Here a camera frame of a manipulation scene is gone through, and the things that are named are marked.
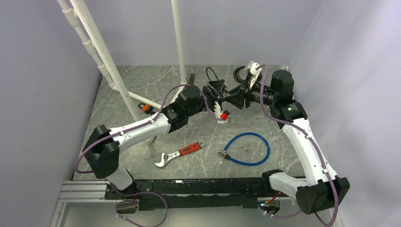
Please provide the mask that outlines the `silver lock keys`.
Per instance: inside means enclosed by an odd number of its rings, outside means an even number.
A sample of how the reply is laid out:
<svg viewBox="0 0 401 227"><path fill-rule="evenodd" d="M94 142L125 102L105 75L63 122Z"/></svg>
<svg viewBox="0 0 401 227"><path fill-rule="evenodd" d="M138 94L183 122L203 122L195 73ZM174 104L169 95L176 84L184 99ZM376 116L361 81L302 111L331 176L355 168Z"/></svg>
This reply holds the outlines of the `silver lock keys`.
<svg viewBox="0 0 401 227"><path fill-rule="evenodd" d="M250 146L250 143L247 143L246 146L241 147L245 152L250 152L252 151L252 148Z"/></svg>

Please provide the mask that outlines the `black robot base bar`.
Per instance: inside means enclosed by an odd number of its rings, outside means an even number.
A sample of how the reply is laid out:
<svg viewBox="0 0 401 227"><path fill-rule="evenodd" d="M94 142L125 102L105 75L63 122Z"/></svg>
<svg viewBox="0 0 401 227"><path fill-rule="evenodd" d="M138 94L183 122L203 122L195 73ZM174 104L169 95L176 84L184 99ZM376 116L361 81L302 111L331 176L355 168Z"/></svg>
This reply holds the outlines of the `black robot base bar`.
<svg viewBox="0 0 401 227"><path fill-rule="evenodd" d="M140 211L178 208L256 208L264 200L286 194L276 192L262 177L215 179L146 179L118 193L107 186L105 199L136 201Z"/></svg>

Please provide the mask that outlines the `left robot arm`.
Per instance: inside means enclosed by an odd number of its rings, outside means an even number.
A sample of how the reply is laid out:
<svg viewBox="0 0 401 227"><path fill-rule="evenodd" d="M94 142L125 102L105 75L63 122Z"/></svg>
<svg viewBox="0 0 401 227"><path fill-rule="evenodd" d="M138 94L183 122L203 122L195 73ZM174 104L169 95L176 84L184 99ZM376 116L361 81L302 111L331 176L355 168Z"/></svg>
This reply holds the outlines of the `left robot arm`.
<svg viewBox="0 0 401 227"><path fill-rule="evenodd" d="M127 170L119 165L120 154L130 147L156 136L172 133L188 124L189 118L208 111L215 120L222 120L221 105L225 81L208 82L202 89L184 85L174 102L143 120L117 128L97 126L85 144L80 159L85 158L90 172L97 179L106 179L117 187L125 199L136 192L136 185Z"/></svg>

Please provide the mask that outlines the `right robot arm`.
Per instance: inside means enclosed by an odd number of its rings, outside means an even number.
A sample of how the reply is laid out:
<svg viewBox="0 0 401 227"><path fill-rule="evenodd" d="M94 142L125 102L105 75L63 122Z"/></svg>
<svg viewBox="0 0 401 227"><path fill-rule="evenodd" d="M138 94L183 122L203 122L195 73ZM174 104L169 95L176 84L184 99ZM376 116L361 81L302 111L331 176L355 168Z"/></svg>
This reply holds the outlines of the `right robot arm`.
<svg viewBox="0 0 401 227"><path fill-rule="evenodd" d="M269 86L265 86L265 76L254 83L253 78L249 73L240 85L227 91L225 101L239 109L260 103L264 114L278 123L292 143L305 174L300 180L281 170L269 171L261 182L261 192L266 196L282 192L295 199L305 214L332 209L337 215L350 184L346 177L338 177L321 152L306 111L293 97L292 74L286 70L273 72Z"/></svg>

